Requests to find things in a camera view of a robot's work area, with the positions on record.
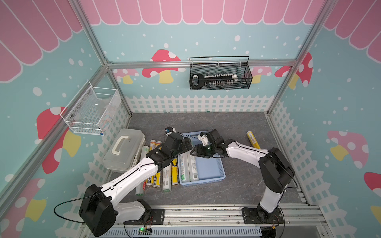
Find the white green wrap roll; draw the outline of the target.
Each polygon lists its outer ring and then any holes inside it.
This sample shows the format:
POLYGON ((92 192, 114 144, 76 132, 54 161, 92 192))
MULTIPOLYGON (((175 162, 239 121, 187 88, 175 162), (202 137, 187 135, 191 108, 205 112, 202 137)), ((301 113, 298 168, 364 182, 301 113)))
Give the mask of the white green wrap roll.
POLYGON ((170 192, 172 189, 172 175, 171 175, 171 165, 165 167, 162 171, 162 191, 170 192))

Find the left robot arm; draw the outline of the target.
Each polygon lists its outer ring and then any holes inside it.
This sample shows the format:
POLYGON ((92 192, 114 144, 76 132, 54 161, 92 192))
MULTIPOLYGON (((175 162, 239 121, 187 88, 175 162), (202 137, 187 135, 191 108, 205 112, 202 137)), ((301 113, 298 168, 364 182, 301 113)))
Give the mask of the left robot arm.
POLYGON ((147 202, 137 199, 121 205, 121 200, 148 177, 163 170, 180 154, 190 150, 190 138, 179 132, 168 134, 163 144, 149 151, 145 158, 121 176, 102 186, 89 186, 81 202, 79 216, 95 237, 104 235, 117 223, 148 223, 152 218, 152 208, 147 202))

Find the white green-label wrap roll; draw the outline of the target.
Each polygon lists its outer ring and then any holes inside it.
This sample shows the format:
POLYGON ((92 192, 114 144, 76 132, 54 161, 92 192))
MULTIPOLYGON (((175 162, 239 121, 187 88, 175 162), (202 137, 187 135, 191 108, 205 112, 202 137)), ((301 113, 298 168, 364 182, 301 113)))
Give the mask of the white green-label wrap roll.
POLYGON ((196 157, 192 156, 190 153, 188 154, 188 163, 189 163, 189 174, 190 181, 198 181, 198 170, 196 165, 196 157))

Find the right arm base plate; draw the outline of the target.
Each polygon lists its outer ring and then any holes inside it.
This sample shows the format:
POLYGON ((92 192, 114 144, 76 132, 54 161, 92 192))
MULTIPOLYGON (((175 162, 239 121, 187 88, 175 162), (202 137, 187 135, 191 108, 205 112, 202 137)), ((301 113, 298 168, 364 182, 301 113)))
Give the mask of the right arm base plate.
POLYGON ((284 215, 278 207, 272 213, 267 213, 262 208, 244 207, 241 209, 245 224, 283 224, 284 215))

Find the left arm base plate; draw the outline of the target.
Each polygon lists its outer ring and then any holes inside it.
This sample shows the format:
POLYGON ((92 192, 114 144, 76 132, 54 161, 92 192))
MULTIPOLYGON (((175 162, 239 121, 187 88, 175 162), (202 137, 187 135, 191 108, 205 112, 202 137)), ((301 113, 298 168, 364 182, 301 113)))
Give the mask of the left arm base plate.
POLYGON ((149 209, 137 220, 125 221, 124 225, 163 225, 165 209, 149 209))

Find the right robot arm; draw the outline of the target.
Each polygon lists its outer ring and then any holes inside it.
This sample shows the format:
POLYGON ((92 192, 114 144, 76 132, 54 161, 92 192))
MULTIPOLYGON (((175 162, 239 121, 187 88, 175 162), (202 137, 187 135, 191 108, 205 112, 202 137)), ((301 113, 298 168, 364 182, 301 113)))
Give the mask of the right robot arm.
POLYGON ((243 210, 243 215, 250 220, 268 223, 269 219, 281 216, 279 202, 290 182, 294 179, 295 171, 278 148, 257 149, 243 145, 235 140, 225 140, 216 129, 202 132, 198 136, 200 144, 194 146, 191 155, 204 159, 229 157, 242 160, 258 167, 266 186, 264 195, 254 210, 243 210))

